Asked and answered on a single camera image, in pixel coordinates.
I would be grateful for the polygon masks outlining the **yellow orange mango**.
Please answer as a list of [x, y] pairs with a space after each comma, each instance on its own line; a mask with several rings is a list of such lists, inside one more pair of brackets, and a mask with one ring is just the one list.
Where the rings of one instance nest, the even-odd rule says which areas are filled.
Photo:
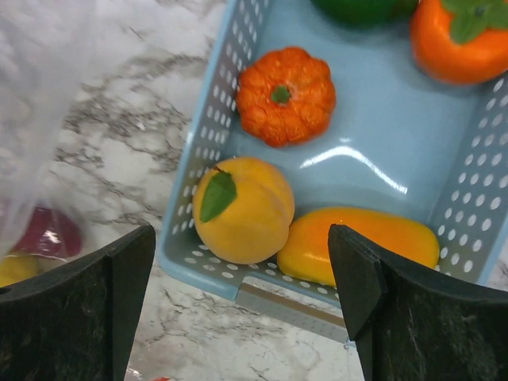
[[394, 214], [334, 206], [292, 222], [287, 242], [277, 253], [279, 270], [291, 278], [335, 287], [328, 249], [331, 225], [346, 225], [400, 256], [426, 267], [437, 266], [439, 244], [427, 226]]

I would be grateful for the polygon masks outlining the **blue perforated plastic basket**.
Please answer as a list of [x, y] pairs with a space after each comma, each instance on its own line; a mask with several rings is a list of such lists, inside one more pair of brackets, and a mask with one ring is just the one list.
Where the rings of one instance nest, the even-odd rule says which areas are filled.
[[[420, 221], [438, 236], [444, 273], [507, 281], [507, 79], [453, 87], [421, 73], [408, 26], [353, 31], [308, 1], [231, 1], [206, 71], [160, 234], [171, 277], [327, 337], [348, 339], [334, 289], [283, 275], [273, 260], [218, 259], [194, 229], [200, 178], [230, 156], [256, 156], [291, 184], [297, 214], [347, 205]], [[298, 45], [325, 60], [337, 89], [327, 133], [273, 149], [246, 134], [237, 76], [264, 53]]]

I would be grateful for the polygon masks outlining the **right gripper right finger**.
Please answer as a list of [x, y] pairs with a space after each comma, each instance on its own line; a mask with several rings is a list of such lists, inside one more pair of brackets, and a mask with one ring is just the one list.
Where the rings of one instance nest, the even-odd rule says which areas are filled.
[[345, 225], [329, 256], [366, 380], [505, 380], [507, 293], [444, 275]]

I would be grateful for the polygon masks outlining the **clear bag white zipper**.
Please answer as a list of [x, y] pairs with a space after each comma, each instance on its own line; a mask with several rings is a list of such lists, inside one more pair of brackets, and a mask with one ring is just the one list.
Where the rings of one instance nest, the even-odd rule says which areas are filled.
[[223, 1], [1, 4], [1, 252], [33, 210], [81, 253], [160, 229]]

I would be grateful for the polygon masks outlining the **yellow orange fruit front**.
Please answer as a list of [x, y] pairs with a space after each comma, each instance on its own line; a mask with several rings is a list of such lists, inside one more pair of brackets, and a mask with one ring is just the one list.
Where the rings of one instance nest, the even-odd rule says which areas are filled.
[[215, 164], [193, 197], [202, 243], [234, 264], [257, 264], [282, 249], [294, 211], [293, 191], [283, 173], [255, 157]]

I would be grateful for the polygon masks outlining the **red zipper clear bag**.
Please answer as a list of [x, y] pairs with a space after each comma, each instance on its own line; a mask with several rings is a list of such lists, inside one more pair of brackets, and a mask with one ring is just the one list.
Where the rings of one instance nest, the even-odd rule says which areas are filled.
[[170, 381], [174, 378], [166, 371], [157, 368], [142, 368], [129, 365], [126, 369], [124, 381]]

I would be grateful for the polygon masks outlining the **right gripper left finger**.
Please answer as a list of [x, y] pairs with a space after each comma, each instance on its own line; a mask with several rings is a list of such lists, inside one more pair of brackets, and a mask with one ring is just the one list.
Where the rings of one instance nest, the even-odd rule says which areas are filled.
[[122, 380], [156, 248], [143, 225], [1, 289], [3, 380]]

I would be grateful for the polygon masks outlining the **green avocado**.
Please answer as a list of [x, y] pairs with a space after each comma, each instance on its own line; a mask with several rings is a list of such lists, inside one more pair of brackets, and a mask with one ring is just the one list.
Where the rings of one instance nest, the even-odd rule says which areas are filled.
[[313, 0], [327, 17], [343, 25], [370, 27], [410, 17], [418, 0]]

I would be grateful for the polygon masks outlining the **yellow pear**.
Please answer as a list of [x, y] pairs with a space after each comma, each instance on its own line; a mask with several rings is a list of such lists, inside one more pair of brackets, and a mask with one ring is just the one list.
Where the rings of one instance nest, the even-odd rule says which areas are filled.
[[0, 287], [7, 287], [38, 275], [40, 267], [34, 256], [5, 256], [0, 271]]

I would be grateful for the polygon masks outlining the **orange tangerine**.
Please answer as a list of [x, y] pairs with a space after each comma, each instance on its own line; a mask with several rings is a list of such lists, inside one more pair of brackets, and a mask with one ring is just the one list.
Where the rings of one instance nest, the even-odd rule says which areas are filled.
[[273, 148], [322, 135], [336, 104], [329, 65], [300, 47], [270, 51], [238, 77], [241, 127]]

